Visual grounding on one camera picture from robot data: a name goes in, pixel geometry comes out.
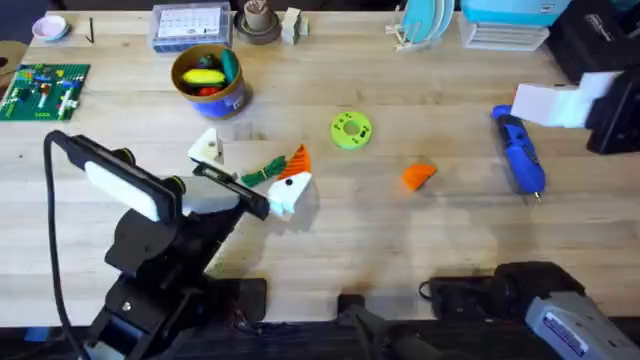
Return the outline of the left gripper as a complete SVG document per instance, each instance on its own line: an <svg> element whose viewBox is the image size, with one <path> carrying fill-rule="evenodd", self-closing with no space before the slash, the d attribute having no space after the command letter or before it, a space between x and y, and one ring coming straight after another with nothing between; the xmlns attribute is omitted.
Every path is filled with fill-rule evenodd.
<svg viewBox="0 0 640 360"><path fill-rule="evenodd" d="M218 166L223 149L215 128L206 130L187 155ZM266 197L206 165L184 180L158 179L142 171L110 175L107 193L129 207L114 230L105 262L122 275L151 286L177 286L200 276L243 214L264 220L295 213L309 185L311 158L304 144L288 160Z"/></svg>

